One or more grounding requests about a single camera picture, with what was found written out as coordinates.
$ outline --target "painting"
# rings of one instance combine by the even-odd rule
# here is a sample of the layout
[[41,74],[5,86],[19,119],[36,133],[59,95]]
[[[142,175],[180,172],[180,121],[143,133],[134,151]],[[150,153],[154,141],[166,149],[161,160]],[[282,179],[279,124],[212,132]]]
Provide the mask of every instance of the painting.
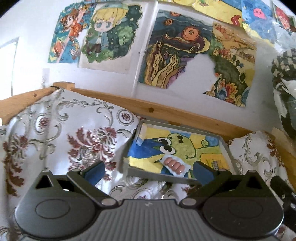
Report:
[[141,66],[139,82],[167,88],[185,71],[187,62],[206,54],[212,26],[176,12],[159,10]]
[[190,165],[185,178],[199,178],[200,165],[197,161],[215,170],[230,170],[222,154],[219,139],[143,123],[139,136],[134,139],[128,152],[130,166],[147,172],[173,175],[165,164],[160,162],[165,155],[173,155]]
[[273,13],[277,23],[285,29],[288,34],[292,34],[292,32],[296,32],[295,28],[295,20],[293,16],[288,16],[282,9],[272,3]]
[[261,0],[242,0],[242,18],[243,27],[250,36],[275,43],[274,18],[268,5]]
[[193,7],[220,21],[242,26],[241,0],[159,0]]
[[116,63],[114,60],[129,53],[142,14],[137,4],[98,4],[81,49],[79,67],[121,72],[120,68],[129,64],[130,59],[123,58]]
[[255,74],[256,47],[246,33],[213,24],[209,54],[217,81],[204,94],[244,107]]
[[80,44],[77,38],[82,30],[89,27],[94,8],[94,4],[73,3],[60,13],[50,46],[48,63],[78,62]]

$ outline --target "blonde hair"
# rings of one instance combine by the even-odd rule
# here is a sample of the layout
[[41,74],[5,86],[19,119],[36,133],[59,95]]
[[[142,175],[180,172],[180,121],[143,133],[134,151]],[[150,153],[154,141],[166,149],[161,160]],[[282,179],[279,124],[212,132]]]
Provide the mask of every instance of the blonde hair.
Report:
[[115,26],[119,20],[126,16],[127,12],[127,9],[117,7],[101,8],[94,14],[93,20],[95,23],[97,23],[99,20],[107,22],[110,20],[110,18],[115,18],[113,22],[113,26]]

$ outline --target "wooden bed frame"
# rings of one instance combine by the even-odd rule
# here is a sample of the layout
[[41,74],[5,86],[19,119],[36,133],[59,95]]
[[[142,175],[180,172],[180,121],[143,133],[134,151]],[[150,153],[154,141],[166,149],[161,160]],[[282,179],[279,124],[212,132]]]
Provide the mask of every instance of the wooden bed frame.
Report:
[[[54,86],[64,88],[82,95],[107,101],[109,103],[121,106],[137,114],[139,116],[149,116],[156,119],[168,121],[173,125],[186,125],[194,128],[206,130],[214,134],[220,135],[228,142],[230,139],[242,137],[251,131],[238,127],[220,120],[215,120],[202,115],[194,114],[184,110],[168,107],[165,105],[148,102],[139,99],[127,98],[92,90],[75,88],[74,83],[56,82]],[[0,101],[0,118],[2,124],[9,123],[11,118],[20,113],[26,107],[32,105],[44,96],[50,95],[56,89],[54,87],[39,89],[12,96]]]

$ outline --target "pill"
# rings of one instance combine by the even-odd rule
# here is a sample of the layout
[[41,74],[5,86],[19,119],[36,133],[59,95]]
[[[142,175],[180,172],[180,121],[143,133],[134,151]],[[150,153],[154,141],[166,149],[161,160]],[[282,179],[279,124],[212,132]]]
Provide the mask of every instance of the pill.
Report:
[[165,161],[163,162],[163,164],[167,165],[171,160],[172,160],[172,158],[171,157],[168,157],[167,159],[165,159]]
[[176,163],[176,160],[171,160],[169,163],[168,163],[168,167],[172,168],[173,165]]
[[185,166],[184,166],[184,165],[180,165],[180,166],[177,168],[176,173],[177,173],[177,174],[181,174],[184,170],[185,170]]
[[181,165],[180,162],[176,162],[176,163],[173,165],[172,170],[173,170],[173,171],[176,171],[177,168],[178,168],[180,165]]

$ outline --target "white wall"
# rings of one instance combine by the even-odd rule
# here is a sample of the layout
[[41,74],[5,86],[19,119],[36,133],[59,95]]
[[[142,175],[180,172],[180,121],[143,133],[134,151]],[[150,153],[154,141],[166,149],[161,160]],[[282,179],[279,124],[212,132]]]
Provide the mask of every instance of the white wall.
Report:
[[[158,102],[254,131],[259,129],[271,131],[272,127],[279,127],[270,72],[271,56],[274,52],[272,49],[266,51],[264,46],[258,46],[256,74],[245,108],[202,94],[205,87],[201,82],[214,83],[216,80],[213,73],[214,64],[205,55],[197,55],[190,61],[186,72],[168,89],[138,84],[135,75],[140,58],[139,52],[143,44],[146,44],[147,27],[137,33],[132,46],[133,59],[128,74],[79,69],[76,64],[48,64],[49,48],[59,14],[73,2],[75,1],[21,0],[0,18],[0,46],[13,38],[20,37],[13,74],[14,95],[41,88],[42,69],[49,68],[49,84],[57,81],[74,82],[78,88]],[[175,9],[176,12],[178,7],[172,6],[170,9]],[[150,19],[151,15],[143,16],[145,26],[151,22]]]

